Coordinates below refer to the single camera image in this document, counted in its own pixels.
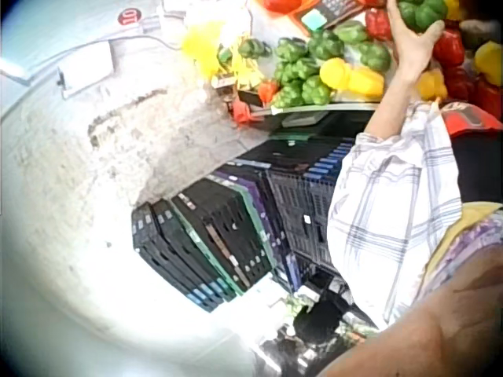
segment scale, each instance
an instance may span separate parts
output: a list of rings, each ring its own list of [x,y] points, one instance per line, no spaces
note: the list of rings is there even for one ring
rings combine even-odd
[[[305,35],[314,30],[334,27],[363,11],[356,0],[307,0],[288,17]]]

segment red label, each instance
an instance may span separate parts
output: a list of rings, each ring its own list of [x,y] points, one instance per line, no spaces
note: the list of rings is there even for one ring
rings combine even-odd
[[[129,24],[135,24],[141,19],[140,9],[127,8],[123,10],[117,17],[119,24],[126,26]]]

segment plaid shirt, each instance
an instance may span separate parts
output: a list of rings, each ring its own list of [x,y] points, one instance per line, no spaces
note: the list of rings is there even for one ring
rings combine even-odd
[[[329,211],[333,265],[386,328],[412,304],[424,267],[461,216],[457,164],[437,104],[413,103],[402,134],[359,134]]]

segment shirt sleeve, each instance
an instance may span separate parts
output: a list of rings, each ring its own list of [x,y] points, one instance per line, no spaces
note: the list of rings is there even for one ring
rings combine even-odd
[[[327,240],[332,263],[377,326],[411,304],[460,215],[456,161],[436,104],[411,104],[400,135],[357,136],[333,193]]]

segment hand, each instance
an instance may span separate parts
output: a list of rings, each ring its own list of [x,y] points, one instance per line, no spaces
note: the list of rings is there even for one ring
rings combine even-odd
[[[398,70],[402,78],[416,82],[421,72],[428,66],[433,45],[442,35],[445,25],[443,21],[436,21],[424,34],[417,35],[403,22],[396,2],[397,0],[387,0],[387,11],[400,59]]]

